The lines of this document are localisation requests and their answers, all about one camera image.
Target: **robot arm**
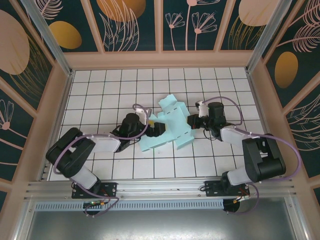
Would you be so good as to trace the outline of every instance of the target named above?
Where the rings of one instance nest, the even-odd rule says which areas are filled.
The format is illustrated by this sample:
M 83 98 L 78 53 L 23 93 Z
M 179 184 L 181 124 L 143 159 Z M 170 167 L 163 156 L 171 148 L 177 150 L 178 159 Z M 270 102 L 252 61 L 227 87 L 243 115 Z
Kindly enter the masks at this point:
M 217 140 L 243 149 L 244 167 L 222 174 L 221 184 L 226 192 L 232 186 L 256 183 L 286 172 L 284 159 L 275 140 L 238 131 L 235 125 L 226 121 L 221 102 L 210 102 L 207 114 L 204 114 L 205 104 L 202 101 L 195 105 L 199 109 L 199 115 L 191 115 L 187 119 L 192 129 L 204 128 Z

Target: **white leaf drawing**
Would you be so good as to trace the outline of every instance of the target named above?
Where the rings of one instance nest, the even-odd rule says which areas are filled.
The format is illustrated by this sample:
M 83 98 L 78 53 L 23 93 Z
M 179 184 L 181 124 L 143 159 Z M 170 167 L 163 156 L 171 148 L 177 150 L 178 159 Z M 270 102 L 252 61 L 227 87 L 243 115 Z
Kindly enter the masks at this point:
M 34 0 L 44 19 L 53 20 L 63 8 L 62 0 Z
M 305 6 L 303 21 L 308 26 L 320 24 L 320 0 L 309 0 Z
M 287 121 L 301 151 L 320 149 L 320 95 L 289 113 Z
M 277 47 L 292 43 L 293 49 L 296 52 L 308 52 L 311 53 L 313 49 L 315 49 L 320 43 L 320 25 L 305 25 L 302 26 L 295 34 L 294 38 L 282 42 L 277 45 Z
M 124 1 L 122 8 L 115 0 L 102 0 L 101 3 L 104 12 L 109 16 L 100 14 L 104 24 L 103 45 L 106 51 L 135 51 L 139 44 L 139 26 L 135 13 L 127 8 Z

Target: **floral wallpaper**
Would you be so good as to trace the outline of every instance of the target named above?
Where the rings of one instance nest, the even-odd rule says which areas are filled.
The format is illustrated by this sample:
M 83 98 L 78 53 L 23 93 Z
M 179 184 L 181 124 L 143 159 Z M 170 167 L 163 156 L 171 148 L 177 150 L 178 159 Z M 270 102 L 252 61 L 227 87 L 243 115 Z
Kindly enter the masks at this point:
M 12 181 L 33 120 L 0 89 L 0 179 Z
M 213 50 L 226 0 L 164 0 L 163 50 Z

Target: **white tile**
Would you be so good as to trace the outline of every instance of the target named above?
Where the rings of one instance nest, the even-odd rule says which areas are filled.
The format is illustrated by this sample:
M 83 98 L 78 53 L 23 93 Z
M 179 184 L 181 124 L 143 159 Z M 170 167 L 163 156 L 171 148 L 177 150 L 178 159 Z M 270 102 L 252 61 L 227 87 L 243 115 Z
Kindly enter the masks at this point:
M 89 82 L 90 72 L 91 71 L 75 71 L 73 82 L 74 83 Z
M 154 150 L 141 151 L 139 143 L 134 145 L 134 158 L 135 159 L 153 159 Z
M 152 108 L 154 106 L 154 97 L 152 94 L 137 94 L 136 103 L 144 108 Z
M 185 93 L 186 81 L 185 80 L 173 80 L 170 81 L 170 93 Z
M 244 120 L 259 120 L 259 114 L 257 111 L 256 106 L 248 105 L 248 106 L 241 106 L 241 111 Z
M 185 80 L 185 73 L 183 68 L 169 68 L 170 80 Z
M 174 148 L 172 142 L 156 147 L 154 149 L 154 158 L 173 158 Z
M 195 106 L 188 106 L 190 115 L 199 114 L 199 110 Z
M 165 99 L 168 95 L 169 95 L 169 93 L 155 93 L 155 94 L 153 94 L 153 106 L 155 108 L 160 107 L 160 105 L 159 105 L 160 100 Z
M 193 152 L 195 157 L 210 157 L 214 155 L 211 141 L 208 139 L 195 139 L 193 142 Z
M 218 86 L 220 92 L 234 92 L 235 86 L 232 79 L 218 79 Z
M 103 95 L 102 108 L 103 109 L 117 109 L 119 105 L 119 95 Z
M 118 109 L 102 109 L 99 124 L 116 124 Z
M 52 169 L 49 180 L 50 181 L 69 181 L 69 178 L 66 178 L 62 174 L 55 174 L 54 170 Z
M 153 80 L 169 80 L 168 68 L 153 69 Z
M 121 94 L 119 100 L 119 108 L 132 108 L 132 105 L 136 103 L 135 94 Z
M 219 92 L 204 92 L 203 95 L 204 95 L 204 100 L 220 97 Z M 221 102 L 221 98 L 216 98 L 216 99 L 212 100 L 211 102 Z
M 251 91 L 248 79 L 233 79 L 235 90 Z
M 237 94 L 235 91 L 222 91 L 222 92 L 220 92 L 220 95 L 222 97 L 226 97 L 226 98 L 233 100 L 237 105 L 239 105 Z M 231 101 L 229 101 L 228 99 L 222 98 L 222 103 L 224 106 L 234 106 L 234 104 Z
M 135 111 L 132 108 L 120 108 L 118 111 L 118 124 L 121 124 L 122 121 L 125 119 L 125 117 L 127 116 L 127 114 L 130 113 L 135 113 Z
M 137 81 L 137 69 L 122 70 L 121 81 Z
M 111 133 L 116 128 L 116 126 L 116 124 L 99 124 L 98 134 Z
M 133 159 L 134 158 L 134 145 L 128 146 L 121 152 L 114 153 L 114 159 Z
M 264 129 L 262 127 L 260 120 L 247 120 L 244 121 L 245 127 L 247 131 L 255 133 L 255 134 L 264 134 Z
M 85 98 L 84 109 L 100 109 L 102 95 L 88 95 Z
M 195 107 L 196 102 L 204 100 L 204 94 L 202 92 L 192 92 L 187 94 L 188 105 L 190 107 Z
M 187 93 L 203 92 L 201 80 L 188 80 L 185 81 L 185 85 Z
M 138 81 L 136 86 L 137 94 L 152 94 L 153 81 Z
M 218 82 L 216 79 L 201 80 L 204 92 L 219 92 Z
M 100 117 L 100 109 L 83 110 L 81 124 L 98 124 Z
M 152 179 L 154 177 L 153 158 L 135 159 L 133 165 L 134 179 Z
M 194 150 L 192 147 L 192 143 L 184 146 L 183 148 L 180 148 L 177 150 L 176 143 L 173 144 L 174 148 L 174 157 L 193 157 L 194 156 Z
M 238 91 L 236 93 L 239 98 L 240 105 L 255 105 L 255 100 L 250 91 Z
M 104 84 L 103 94 L 119 94 L 120 82 L 106 82 Z
M 87 95 L 101 95 L 104 93 L 104 82 L 90 82 L 88 86 Z
M 67 110 L 63 120 L 63 125 L 80 125 L 83 110 Z
M 174 159 L 175 177 L 186 178 L 195 177 L 195 160 L 193 157 L 180 157 Z
M 219 140 L 212 141 L 214 156 L 232 156 L 231 144 Z
M 94 160 L 112 160 L 114 159 L 114 152 L 101 151 L 94 154 Z
M 84 134 L 97 134 L 98 133 L 98 125 L 81 125 L 80 131 Z
M 104 82 L 106 79 L 106 70 L 92 70 L 89 82 Z
M 200 79 L 199 68 L 185 68 L 184 69 L 185 79 Z
M 169 93 L 169 81 L 153 81 L 154 93 Z
M 244 150 L 242 149 L 242 147 L 238 147 L 236 145 L 231 145 L 231 147 L 232 147 L 233 155 L 243 155 L 244 154 Z
M 84 109 L 86 96 L 70 96 L 66 109 Z
M 214 160 L 218 176 L 222 176 L 224 172 L 236 169 L 233 156 L 216 156 Z
M 94 161 L 91 161 L 91 160 L 87 160 L 84 162 L 83 164 L 87 169 L 90 170 L 90 172 L 92 172 L 92 167 L 94 165 Z
M 245 166 L 244 156 L 234 156 L 234 161 L 237 169 Z
M 215 74 L 217 79 L 231 79 L 230 69 L 228 67 L 216 67 Z
M 135 94 L 137 92 L 136 81 L 122 81 L 120 87 L 120 94 Z
M 217 79 L 216 72 L 213 67 L 205 67 L 199 69 L 201 79 Z
M 100 180 L 111 180 L 113 164 L 113 160 L 94 161 L 92 173 L 96 175 Z
M 195 171 L 197 177 L 212 177 L 216 176 L 216 165 L 213 156 L 210 157 L 195 157 Z
M 121 70 L 107 70 L 105 81 L 106 82 L 118 82 L 121 80 Z
M 244 67 L 230 67 L 233 79 L 246 79 L 246 71 Z
M 71 128 L 77 128 L 79 129 L 80 128 L 80 125 L 65 125 L 65 126 L 62 126 L 61 128 L 61 132 L 60 132 L 60 138 L 65 135 L 66 132 L 68 132 Z
M 86 95 L 88 89 L 88 83 L 73 83 L 70 95 Z
M 178 102 L 183 102 L 187 106 L 187 94 L 186 93 L 173 93 L 174 97 Z
M 226 121 L 239 121 L 240 114 L 238 109 L 235 106 L 224 106 L 224 115 Z
M 138 69 L 138 81 L 153 80 L 152 69 Z
M 154 159 L 154 177 L 160 178 L 174 178 L 175 165 L 173 158 L 156 158 Z
M 132 159 L 114 160 L 112 179 L 132 179 L 134 161 Z

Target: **cable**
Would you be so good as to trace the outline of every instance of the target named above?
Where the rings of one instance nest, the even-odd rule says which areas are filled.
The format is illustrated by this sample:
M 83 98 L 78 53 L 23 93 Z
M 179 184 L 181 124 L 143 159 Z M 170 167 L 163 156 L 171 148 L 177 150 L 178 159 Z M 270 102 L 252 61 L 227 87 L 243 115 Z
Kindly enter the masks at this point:
M 206 139 L 208 139 L 208 140 L 211 140 L 211 141 L 214 141 L 214 140 L 216 140 L 217 138 L 216 137 L 207 137 L 207 135 L 206 135 L 206 130 L 205 129 L 203 129 L 203 135 L 204 135 L 204 137 L 206 138 Z
M 243 212 L 232 212 L 232 211 L 227 211 L 226 213 L 227 214 L 234 214 L 234 215 L 243 215 L 243 214 L 248 214 L 248 213 L 251 213 L 253 210 L 256 209 L 256 207 L 258 206 L 258 203 L 259 203 L 259 200 L 260 200 L 260 195 L 259 195 L 259 191 L 258 191 L 258 188 L 252 184 L 252 183 L 247 183 L 248 185 L 254 187 L 255 191 L 256 191 L 256 202 L 254 204 L 254 206 L 252 208 L 250 208 L 249 210 L 247 211 L 243 211 Z
M 130 143 L 130 144 L 128 145 L 128 147 L 131 146 L 131 145 L 133 145 L 133 144 L 137 144 L 138 142 L 140 142 L 140 140 L 141 140 L 141 137 L 139 137 L 139 139 L 138 139 L 137 141 L 133 140 L 134 142 L 133 142 L 133 143 Z
M 147 112 L 147 109 L 144 108 L 142 105 L 140 104 L 133 104 L 132 105 L 132 108 L 134 110 L 136 110 L 136 107 L 138 108 L 141 108 L 143 109 L 145 115 L 146 115 L 146 122 L 149 121 L 149 115 L 148 115 L 148 112 Z M 55 174 L 62 174 L 60 172 L 57 172 L 57 166 L 58 166 L 58 163 L 60 162 L 61 158 L 63 157 L 63 155 L 69 150 L 69 148 L 71 146 L 73 146 L 76 142 L 80 141 L 81 139 L 84 139 L 84 138 L 94 138 L 94 137 L 110 137 L 110 138 L 114 138 L 114 139 L 118 139 L 118 140 L 134 140 L 134 139 L 137 139 L 137 138 L 140 138 L 144 133 L 145 131 L 147 130 L 148 128 L 148 124 L 145 125 L 144 129 L 142 130 L 142 132 L 140 132 L 137 136 L 133 136 L 133 137 L 119 137 L 119 136 L 114 136 L 114 135 L 111 135 L 111 134 L 102 134 L 102 133 L 98 133 L 98 134 L 84 134 L 82 136 L 79 136 L 77 137 L 76 139 L 74 139 L 72 142 L 69 143 L 68 146 L 65 147 L 65 149 L 60 153 L 60 155 L 57 157 L 54 165 L 53 165 L 53 172 Z M 92 217 L 94 218 L 94 216 L 100 216 L 102 214 L 105 214 L 107 211 L 109 211 L 109 209 L 111 209 L 117 202 L 119 202 L 119 198 L 116 197 L 116 196 L 102 196 L 102 195 L 97 195 L 97 194 L 94 194 L 92 192 L 90 192 L 89 190 L 87 190 L 86 188 L 84 188 L 81 184 L 78 184 L 77 185 L 84 191 L 86 192 L 87 194 L 93 196 L 93 197 L 96 197 L 96 198 L 99 198 L 99 199 L 108 199 L 109 201 L 110 200 L 115 200 L 114 203 L 112 203 L 107 209 L 103 210 L 103 211 L 100 211 L 99 213 L 97 213 L 96 215 L 93 215 Z

